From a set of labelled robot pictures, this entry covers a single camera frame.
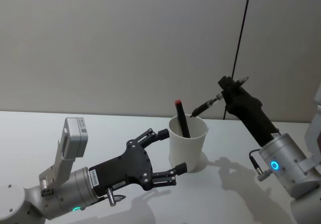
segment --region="marker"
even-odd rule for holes
[[[190,138],[190,131],[189,131],[189,127],[187,125],[187,121],[186,121],[186,117],[185,117],[185,113],[184,113],[184,109],[183,109],[183,105],[182,105],[182,101],[181,100],[176,100],[175,101],[175,106],[176,106],[176,111],[177,111],[177,118],[182,130],[182,135],[184,138]]]
[[[237,80],[233,86],[233,88],[237,88],[242,86],[244,82],[246,82],[249,79],[249,77],[244,77],[239,80]],[[207,110],[209,107],[211,107],[215,102],[221,100],[223,98],[223,91],[221,91],[218,95],[216,95],[215,98],[208,100],[207,102],[203,103],[201,106],[197,107],[193,110],[192,115],[190,117],[196,117],[200,115],[202,112]]]

